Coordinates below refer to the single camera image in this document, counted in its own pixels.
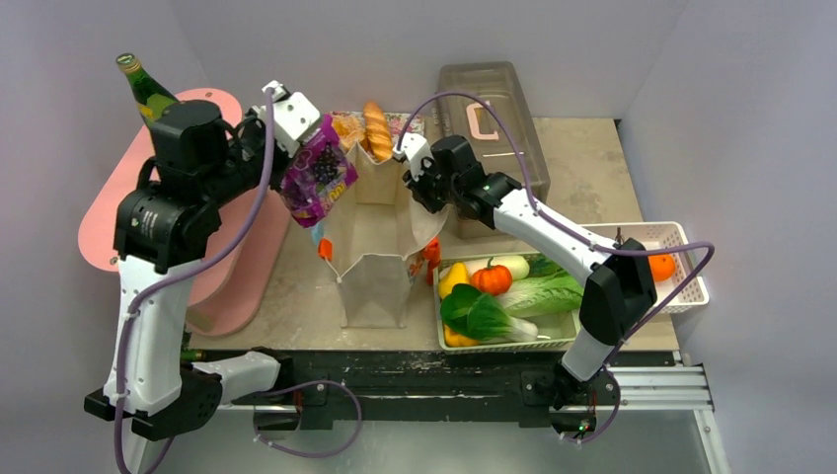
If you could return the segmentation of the bread baguette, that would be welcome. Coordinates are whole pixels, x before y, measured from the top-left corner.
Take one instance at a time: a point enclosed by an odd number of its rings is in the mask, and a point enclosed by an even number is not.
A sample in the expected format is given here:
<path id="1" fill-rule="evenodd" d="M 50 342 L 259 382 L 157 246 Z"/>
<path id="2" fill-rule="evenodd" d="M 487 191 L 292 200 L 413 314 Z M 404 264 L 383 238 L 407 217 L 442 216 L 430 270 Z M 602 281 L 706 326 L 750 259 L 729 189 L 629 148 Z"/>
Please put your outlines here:
<path id="1" fill-rule="evenodd" d="M 372 156 L 378 163 L 392 157 L 393 138 L 383 110 L 374 102 L 367 102 L 363 108 L 366 139 Z"/>

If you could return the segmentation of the purple candy packet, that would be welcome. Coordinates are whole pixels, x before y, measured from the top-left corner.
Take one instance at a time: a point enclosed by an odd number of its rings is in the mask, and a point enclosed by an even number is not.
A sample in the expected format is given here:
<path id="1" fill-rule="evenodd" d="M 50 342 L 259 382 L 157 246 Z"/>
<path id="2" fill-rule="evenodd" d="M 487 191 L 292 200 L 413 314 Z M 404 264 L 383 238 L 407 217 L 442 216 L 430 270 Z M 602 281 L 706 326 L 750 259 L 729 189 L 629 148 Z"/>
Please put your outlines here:
<path id="1" fill-rule="evenodd" d="M 333 118 L 325 114 L 318 130 L 294 155 L 280 182 L 279 194 L 293 220 L 310 228 L 324 220 L 358 179 L 341 149 Z"/>

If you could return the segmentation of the beige tote bag orange handles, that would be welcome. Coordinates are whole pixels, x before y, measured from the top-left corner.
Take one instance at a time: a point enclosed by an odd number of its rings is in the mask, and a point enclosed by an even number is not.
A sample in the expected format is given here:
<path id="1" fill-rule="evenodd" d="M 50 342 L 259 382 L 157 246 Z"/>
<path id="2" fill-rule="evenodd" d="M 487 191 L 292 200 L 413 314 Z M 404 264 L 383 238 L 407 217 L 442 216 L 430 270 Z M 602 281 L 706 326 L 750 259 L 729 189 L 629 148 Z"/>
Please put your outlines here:
<path id="1" fill-rule="evenodd" d="M 346 157 L 358 179 L 322 221 L 332 244 L 326 265 L 342 304 L 341 326 L 402 329 L 414 284 L 426 277 L 422 252 L 442 231 L 449 209 L 430 213 L 414 201 L 402 181 L 408 165 L 378 163 L 358 144 Z"/>

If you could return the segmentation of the yellow bell pepper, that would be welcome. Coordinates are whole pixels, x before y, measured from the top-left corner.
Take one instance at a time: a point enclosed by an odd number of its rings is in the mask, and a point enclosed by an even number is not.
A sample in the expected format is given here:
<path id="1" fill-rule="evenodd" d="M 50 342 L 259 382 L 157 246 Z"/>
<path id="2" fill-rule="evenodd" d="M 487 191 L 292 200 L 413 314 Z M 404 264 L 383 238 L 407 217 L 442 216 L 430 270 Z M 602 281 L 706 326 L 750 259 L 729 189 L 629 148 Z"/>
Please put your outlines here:
<path id="1" fill-rule="evenodd" d="M 439 298 L 444 300 L 458 284 L 469 284 L 470 274 L 464 263 L 453 264 L 444 276 L 438 280 L 437 291 Z"/>
<path id="2" fill-rule="evenodd" d="M 463 336 L 453 331 L 449 326 L 443 326 L 444 343 L 451 348 L 474 347 L 480 344 L 479 341 Z"/>

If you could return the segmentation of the orange mini pumpkin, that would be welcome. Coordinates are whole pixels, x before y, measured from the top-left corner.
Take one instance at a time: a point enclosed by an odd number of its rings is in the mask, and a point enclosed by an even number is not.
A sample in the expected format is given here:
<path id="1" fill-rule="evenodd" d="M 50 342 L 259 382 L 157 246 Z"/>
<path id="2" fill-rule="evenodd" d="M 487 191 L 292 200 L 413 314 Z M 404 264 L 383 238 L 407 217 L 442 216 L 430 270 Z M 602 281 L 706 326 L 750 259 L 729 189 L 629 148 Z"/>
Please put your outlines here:
<path id="1" fill-rule="evenodd" d="M 493 260 L 488 259 L 487 266 L 471 276 L 470 284 L 483 293 L 498 296 L 511 288 L 513 276 L 508 267 L 494 265 Z"/>

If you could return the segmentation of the white daikon radish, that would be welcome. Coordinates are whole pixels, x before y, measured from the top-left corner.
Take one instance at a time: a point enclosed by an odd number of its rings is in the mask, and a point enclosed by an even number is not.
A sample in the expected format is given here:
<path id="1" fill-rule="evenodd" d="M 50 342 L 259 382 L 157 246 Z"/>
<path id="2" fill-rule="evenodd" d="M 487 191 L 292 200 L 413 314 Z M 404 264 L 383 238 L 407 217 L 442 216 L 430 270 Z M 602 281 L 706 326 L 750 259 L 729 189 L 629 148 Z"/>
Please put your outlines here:
<path id="1" fill-rule="evenodd" d="M 489 266 L 506 267 L 511 272 L 513 280 L 521 280 L 528 277 L 565 276 L 568 273 L 560 265 L 539 252 L 474 257 L 470 260 L 464 260 L 463 264 L 469 276 Z"/>

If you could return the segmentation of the green bok choy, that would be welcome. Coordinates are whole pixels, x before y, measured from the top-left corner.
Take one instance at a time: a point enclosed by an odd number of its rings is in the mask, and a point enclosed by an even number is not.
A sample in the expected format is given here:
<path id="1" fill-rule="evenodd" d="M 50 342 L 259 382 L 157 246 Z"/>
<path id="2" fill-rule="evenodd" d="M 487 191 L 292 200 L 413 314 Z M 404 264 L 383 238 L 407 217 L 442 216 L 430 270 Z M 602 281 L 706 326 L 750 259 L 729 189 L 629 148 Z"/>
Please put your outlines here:
<path id="1" fill-rule="evenodd" d="M 509 315 L 497 299 L 469 284 L 458 284 L 440 303 L 442 322 L 453 331 L 481 343 L 534 342 L 539 330 L 534 323 Z"/>

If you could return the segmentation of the napa cabbage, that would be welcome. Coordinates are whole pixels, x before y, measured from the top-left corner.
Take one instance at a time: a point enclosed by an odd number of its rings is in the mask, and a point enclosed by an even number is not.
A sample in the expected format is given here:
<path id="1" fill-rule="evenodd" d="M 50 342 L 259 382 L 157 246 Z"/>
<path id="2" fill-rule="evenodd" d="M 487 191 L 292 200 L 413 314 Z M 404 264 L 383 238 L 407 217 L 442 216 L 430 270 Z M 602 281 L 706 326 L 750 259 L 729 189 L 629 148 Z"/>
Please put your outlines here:
<path id="1" fill-rule="evenodd" d="M 570 275 L 527 277 L 496 299 L 511 316 L 532 318 L 571 312 L 581 306 L 582 286 Z"/>

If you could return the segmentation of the orange fruit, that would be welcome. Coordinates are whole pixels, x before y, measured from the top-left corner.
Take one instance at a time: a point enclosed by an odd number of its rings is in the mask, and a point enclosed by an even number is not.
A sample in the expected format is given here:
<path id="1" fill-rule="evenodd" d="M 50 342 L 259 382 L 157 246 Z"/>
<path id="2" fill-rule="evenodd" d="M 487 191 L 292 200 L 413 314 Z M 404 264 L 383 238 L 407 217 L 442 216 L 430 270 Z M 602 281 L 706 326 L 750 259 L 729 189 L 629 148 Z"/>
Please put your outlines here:
<path id="1" fill-rule="evenodd" d="M 666 281 L 674 276 L 677 265 L 671 254 L 651 255 L 647 258 L 652 279 L 655 282 Z"/>

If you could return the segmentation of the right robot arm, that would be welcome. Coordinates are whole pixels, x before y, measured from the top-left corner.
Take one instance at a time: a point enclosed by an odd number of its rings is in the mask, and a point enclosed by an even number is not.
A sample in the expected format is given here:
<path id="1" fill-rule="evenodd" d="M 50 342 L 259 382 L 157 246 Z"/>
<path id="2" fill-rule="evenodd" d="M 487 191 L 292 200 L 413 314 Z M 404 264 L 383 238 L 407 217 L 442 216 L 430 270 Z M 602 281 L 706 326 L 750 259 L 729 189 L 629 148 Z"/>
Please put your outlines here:
<path id="1" fill-rule="evenodd" d="M 581 330 L 563 355 L 554 387 L 564 400 L 588 394 L 593 377 L 617 344 L 657 300 L 645 247 L 634 239 L 599 240 L 527 194 L 516 180 L 488 173 L 459 135 L 434 144 L 421 135 L 399 138 L 393 156 L 415 201 L 436 213 L 452 205 L 468 218 L 517 238 L 557 263 L 583 288 Z"/>

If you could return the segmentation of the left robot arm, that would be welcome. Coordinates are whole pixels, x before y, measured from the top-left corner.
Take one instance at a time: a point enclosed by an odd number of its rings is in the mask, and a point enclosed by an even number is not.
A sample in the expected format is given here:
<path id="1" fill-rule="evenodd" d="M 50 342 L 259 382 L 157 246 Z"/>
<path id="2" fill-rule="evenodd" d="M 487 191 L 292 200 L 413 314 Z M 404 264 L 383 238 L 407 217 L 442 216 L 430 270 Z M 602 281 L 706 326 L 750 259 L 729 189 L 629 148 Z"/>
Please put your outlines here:
<path id="1" fill-rule="evenodd" d="M 293 154 L 321 121 L 302 94 L 280 94 L 238 125 L 205 100 L 167 107 L 150 128 L 154 154 L 118 205 L 114 246 L 120 315 L 107 382 L 87 413 L 152 441 L 203 427 L 224 404 L 259 393 L 271 404 L 293 394 L 283 355 L 256 349 L 210 362 L 181 359 L 190 292 L 213 260 L 209 237 L 221 208 L 279 183 Z"/>

